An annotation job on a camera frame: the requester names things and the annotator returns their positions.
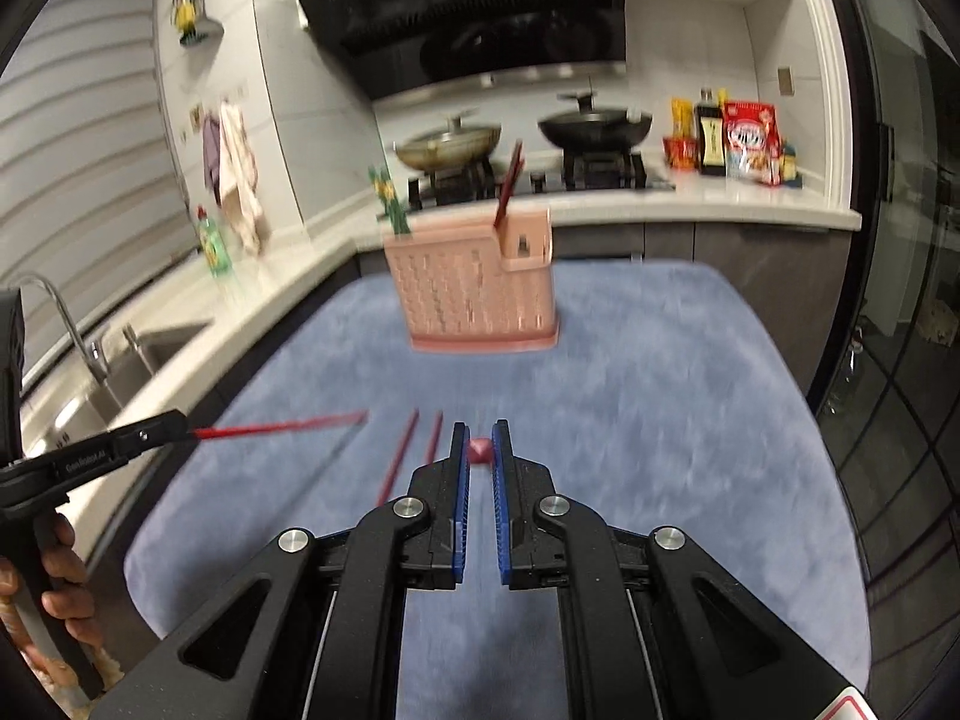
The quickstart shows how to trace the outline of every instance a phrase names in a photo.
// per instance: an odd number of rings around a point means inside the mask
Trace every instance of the red chopstick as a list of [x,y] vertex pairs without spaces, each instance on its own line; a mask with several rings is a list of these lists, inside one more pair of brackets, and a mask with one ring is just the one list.
[[507,168],[507,175],[503,178],[503,186],[500,188],[500,202],[496,206],[496,216],[493,218],[493,229],[499,230],[503,218],[507,215],[507,203],[510,202],[510,195],[514,193],[514,184],[517,183],[517,177],[523,169],[523,160],[520,159],[520,153],[523,151],[523,141],[517,141],[514,146],[514,155],[510,158],[510,167]]
[[195,428],[189,431],[194,439],[208,442],[215,439],[236,439],[241,436],[258,436],[264,433],[285,433],[296,430],[323,430],[325,428],[340,427],[341,425],[356,425],[367,419],[370,412],[332,413],[331,415],[315,416],[312,419],[298,419],[291,422],[272,422],[265,425],[241,425],[226,428]]
[[418,419],[419,409],[414,409],[414,413],[410,415],[410,419],[407,421],[406,430],[400,438],[400,445],[397,447],[394,459],[387,469],[387,476],[384,478],[383,485],[380,487],[380,495],[376,496],[376,504],[378,506],[383,506],[390,497],[390,492],[394,488],[394,483],[397,480],[397,474],[400,472],[400,464],[403,463],[403,458],[406,457],[407,447],[410,446],[410,440],[414,435],[414,428],[416,427],[416,420]]
[[433,420],[433,433],[430,434],[430,443],[426,447],[426,454],[424,455],[424,465],[429,466],[437,459],[437,445],[440,442],[440,428],[443,427],[443,412],[437,412]]

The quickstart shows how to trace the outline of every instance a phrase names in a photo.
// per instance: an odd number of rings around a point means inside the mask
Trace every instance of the pink basket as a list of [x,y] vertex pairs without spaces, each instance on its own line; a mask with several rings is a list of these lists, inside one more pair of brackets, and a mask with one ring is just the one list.
[[384,253],[418,351],[546,349],[559,334],[549,213],[416,220]]

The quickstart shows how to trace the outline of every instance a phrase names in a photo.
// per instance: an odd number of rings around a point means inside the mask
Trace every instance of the white countertop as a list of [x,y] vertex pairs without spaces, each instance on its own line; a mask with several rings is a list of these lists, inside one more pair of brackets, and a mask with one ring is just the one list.
[[[633,221],[726,221],[770,223],[858,230],[860,215],[850,209],[824,207],[824,196],[810,190],[769,189],[717,178],[675,173],[675,191],[578,191],[517,199],[522,207],[548,207],[555,226],[627,223]],[[493,203],[471,203],[436,209],[418,218],[475,214]],[[258,260],[242,258],[233,274],[214,279],[197,257],[164,276],[131,300],[109,321],[104,345],[112,356],[123,343],[120,328],[133,324],[137,333],[209,322],[208,327],[171,360],[126,406],[113,426],[147,418],[162,410],[192,410],[200,399],[277,321],[315,289],[326,276],[359,251],[382,247],[384,223],[379,204],[369,196],[344,201],[323,231],[283,236],[268,245]],[[87,375],[71,355],[32,394],[24,406],[24,432],[48,424],[59,404],[51,393],[61,377]],[[94,480],[70,494],[61,507],[77,529],[77,549],[89,557],[110,516],[131,485],[150,463],[146,453],[123,469]]]

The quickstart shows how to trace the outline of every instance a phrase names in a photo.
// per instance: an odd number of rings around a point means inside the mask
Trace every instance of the black range hood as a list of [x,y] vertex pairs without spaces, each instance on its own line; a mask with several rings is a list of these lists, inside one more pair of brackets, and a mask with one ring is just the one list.
[[372,100],[512,68],[626,58],[624,0],[299,0]]

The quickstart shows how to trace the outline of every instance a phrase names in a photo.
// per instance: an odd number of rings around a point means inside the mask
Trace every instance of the red bag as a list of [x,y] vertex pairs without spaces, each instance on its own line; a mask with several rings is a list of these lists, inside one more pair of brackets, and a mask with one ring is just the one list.
[[724,106],[727,175],[768,186],[781,184],[781,140],[776,108],[768,103],[730,101]]

